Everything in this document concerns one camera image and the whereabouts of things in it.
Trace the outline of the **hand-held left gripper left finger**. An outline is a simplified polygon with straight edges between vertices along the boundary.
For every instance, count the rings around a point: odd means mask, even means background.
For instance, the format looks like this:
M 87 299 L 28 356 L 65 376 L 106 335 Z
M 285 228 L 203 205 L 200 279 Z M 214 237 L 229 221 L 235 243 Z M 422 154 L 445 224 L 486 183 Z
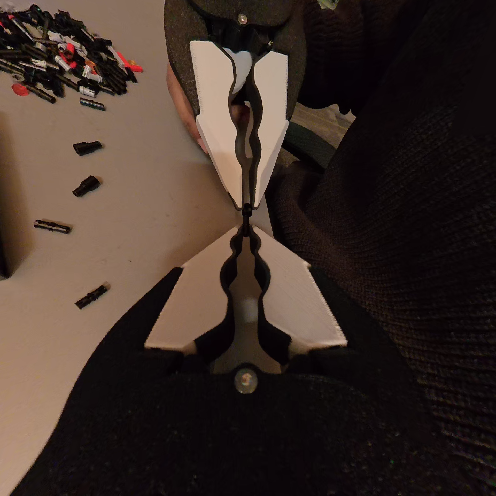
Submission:
M 233 227 L 181 266 L 145 348 L 195 354 L 207 364 L 230 348 L 235 324 L 229 289 L 243 245 L 239 228 Z

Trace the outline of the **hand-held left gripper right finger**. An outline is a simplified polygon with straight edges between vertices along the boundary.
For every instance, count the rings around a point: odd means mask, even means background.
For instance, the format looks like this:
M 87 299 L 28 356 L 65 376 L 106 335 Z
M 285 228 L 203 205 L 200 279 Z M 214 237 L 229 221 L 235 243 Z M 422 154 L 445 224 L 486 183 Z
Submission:
M 281 366 L 297 355 L 348 345 L 311 266 L 258 227 L 250 227 L 258 300 L 258 342 Z

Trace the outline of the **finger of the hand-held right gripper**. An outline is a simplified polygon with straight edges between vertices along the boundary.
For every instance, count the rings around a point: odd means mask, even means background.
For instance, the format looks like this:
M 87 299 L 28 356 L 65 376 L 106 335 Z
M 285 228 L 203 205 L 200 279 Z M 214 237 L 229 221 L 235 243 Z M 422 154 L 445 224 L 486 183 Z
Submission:
M 189 44 L 199 101 L 197 129 L 235 208 L 243 206 L 243 161 L 232 100 L 249 74 L 248 51 L 233 52 L 212 41 Z
M 249 143 L 251 207 L 259 207 L 273 172 L 289 121 L 287 117 L 288 56 L 270 51 L 257 59 L 246 80 L 253 125 Z

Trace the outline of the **pile of mixed plastic pins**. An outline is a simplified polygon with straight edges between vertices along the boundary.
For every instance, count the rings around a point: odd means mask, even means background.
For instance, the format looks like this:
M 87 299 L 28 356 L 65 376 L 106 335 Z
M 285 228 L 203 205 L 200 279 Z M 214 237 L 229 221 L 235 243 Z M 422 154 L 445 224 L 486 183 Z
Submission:
M 100 93 L 126 94 L 142 72 L 111 40 L 91 33 L 67 11 L 51 14 L 36 4 L 1 8 L 1 73 L 12 78 L 18 96 L 55 104 L 71 89 L 79 98 L 97 101 Z

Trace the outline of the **person's right hand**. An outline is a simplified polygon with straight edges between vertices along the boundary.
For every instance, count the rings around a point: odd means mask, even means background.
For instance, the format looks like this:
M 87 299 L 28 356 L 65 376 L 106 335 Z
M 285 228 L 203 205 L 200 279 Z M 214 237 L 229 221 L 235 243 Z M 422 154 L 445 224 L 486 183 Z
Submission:
M 199 145 L 202 151 L 206 155 L 209 155 L 207 147 L 204 144 L 203 139 L 197 129 L 196 118 L 193 109 L 179 81 L 177 80 L 170 63 L 168 63 L 167 65 L 166 84 L 172 102 L 184 128 L 188 131 L 190 137 Z

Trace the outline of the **person's dark knit sweater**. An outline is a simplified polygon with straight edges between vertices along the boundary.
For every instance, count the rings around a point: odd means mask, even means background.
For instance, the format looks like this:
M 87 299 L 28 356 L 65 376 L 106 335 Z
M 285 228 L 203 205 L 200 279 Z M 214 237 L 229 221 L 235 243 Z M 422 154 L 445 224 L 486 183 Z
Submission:
M 423 394 L 452 495 L 495 495 L 495 129 L 470 130 L 495 1 L 430 1 L 323 173 L 270 200 L 288 247 L 387 332 Z

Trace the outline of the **black perforated plastic block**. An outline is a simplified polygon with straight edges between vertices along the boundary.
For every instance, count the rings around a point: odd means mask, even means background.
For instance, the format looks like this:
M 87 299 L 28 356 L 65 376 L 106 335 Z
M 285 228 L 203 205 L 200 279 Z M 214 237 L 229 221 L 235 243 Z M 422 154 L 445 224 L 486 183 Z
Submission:
M 26 251 L 22 185 L 10 131 L 1 113 L 1 281 L 14 274 Z

